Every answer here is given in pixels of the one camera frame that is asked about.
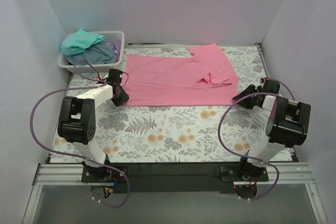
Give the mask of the pink t shirt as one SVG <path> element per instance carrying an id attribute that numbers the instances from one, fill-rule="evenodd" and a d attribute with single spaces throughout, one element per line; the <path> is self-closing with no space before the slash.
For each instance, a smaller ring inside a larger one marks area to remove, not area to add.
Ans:
<path id="1" fill-rule="evenodd" d="M 216 44 L 189 48 L 190 58 L 129 55 L 125 106 L 231 105 L 238 76 Z"/>

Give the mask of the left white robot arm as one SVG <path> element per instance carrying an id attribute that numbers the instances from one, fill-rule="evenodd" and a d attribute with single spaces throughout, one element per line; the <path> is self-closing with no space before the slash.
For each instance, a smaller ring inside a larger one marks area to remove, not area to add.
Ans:
<path id="1" fill-rule="evenodd" d="M 58 120 L 57 134 L 77 148 L 85 157 L 84 164 L 94 167 L 93 175 L 100 182 L 111 178 L 112 170 L 107 163 L 107 155 L 99 147 L 95 139 L 96 109 L 108 100 L 118 107 L 129 100 L 124 91 L 122 78 L 127 73 L 110 69 L 104 78 L 106 84 L 97 85 L 84 94 L 76 97 L 64 97 Z"/>

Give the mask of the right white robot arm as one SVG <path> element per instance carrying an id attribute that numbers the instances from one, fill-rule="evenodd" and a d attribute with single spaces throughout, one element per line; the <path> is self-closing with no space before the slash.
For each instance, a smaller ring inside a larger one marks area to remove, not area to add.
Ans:
<path id="1" fill-rule="evenodd" d="M 251 84 L 232 98 L 243 108 L 258 106 L 270 112 L 265 127 L 266 136 L 239 161 L 238 176 L 246 181 L 251 180 L 257 174 L 257 169 L 265 167 L 279 152 L 302 145 L 307 138 L 310 120 L 311 105 L 265 95 L 278 94 L 280 86 L 284 86 L 282 82 L 269 78 L 262 78 L 260 82 L 261 85 Z"/>

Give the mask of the grey-blue t shirt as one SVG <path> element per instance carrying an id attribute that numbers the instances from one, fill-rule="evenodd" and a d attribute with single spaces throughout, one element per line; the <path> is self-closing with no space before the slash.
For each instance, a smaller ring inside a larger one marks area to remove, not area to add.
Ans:
<path id="1" fill-rule="evenodd" d="M 83 53 L 64 57 L 70 64 L 73 65 L 78 61 L 82 65 L 84 64 L 84 61 L 91 65 L 111 64 L 117 62 L 115 53 L 104 43 L 92 45 Z"/>

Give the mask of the lavender t shirt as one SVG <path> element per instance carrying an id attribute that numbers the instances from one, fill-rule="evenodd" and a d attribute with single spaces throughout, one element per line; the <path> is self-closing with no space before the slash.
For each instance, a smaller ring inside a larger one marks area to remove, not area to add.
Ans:
<path id="1" fill-rule="evenodd" d="M 112 50 L 112 52 L 115 55 L 115 60 L 118 61 L 120 59 L 120 52 L 121 52 L 121 40 L 116 39 L 114 41 L 114 44 L 111 42 L 107 43 L 107 46 Z"/>

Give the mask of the teal t shirt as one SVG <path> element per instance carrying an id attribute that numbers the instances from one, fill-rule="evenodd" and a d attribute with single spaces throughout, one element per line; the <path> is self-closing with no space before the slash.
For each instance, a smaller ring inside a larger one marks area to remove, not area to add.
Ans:
<path id="1" fill-rule="evenodd" d="M 66 39 L 61 43 L 60 51 L 65 56 L 78 55 L 104 39 L 104 35 L 89 33 L 80 29 L 66 37 Z"/>

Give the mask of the white plastic laundry basket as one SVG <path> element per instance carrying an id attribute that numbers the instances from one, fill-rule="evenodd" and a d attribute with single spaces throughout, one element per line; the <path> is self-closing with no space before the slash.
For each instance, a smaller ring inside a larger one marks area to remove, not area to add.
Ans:
<path id="1" fill-rule="evenodd" d="M 122 31 L 93 31 L 92 33 L 105 36 L 106 41 L 110 42 L 111 44 L 113 44 L 117 40 L 121 41 L 120 53 L 119 53 L 118 60 L 116 61 L 116 63 L 92 64 L 92 66 L 99 72 L 108 72 L 109 69 L 118 68 L 123 59 L 124 42 L 125 42 L 124 32 Z M 94 72 L 94 70 L 89 65 L 76 65 L 76 70 L 74 70 L 74 66 L 67 61 L 67 59 L 64 57 L 63 54 L 60 54 L 58 56 L 58 66 L 60 68 L 67 69 L 72 73 L 75 73 L 76 71 L 80 73 Z"/>

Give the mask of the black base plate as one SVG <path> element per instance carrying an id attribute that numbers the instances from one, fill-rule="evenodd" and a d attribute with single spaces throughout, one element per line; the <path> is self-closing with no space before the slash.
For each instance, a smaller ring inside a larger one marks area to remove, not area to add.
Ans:
<path id="1" fill-rule="evenodd" d="M 114 163 L 82 170 L 81 182 L 107 186 L 116 182 L 114 193 L 220 192 L 233 194 L 234 183 L 249 183 L 238 162 L 210 163 Z"/>

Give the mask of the aluminium frame rail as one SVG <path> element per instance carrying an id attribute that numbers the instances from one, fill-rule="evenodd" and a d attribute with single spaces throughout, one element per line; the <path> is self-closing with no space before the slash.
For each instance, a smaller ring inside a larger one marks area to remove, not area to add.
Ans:
<path id="1" fill-rule="evenodd" d="M 39 164 L 22 223 L 33 223 L 43 186 L 79 185 L 82 171 L 80 164 Z"/>

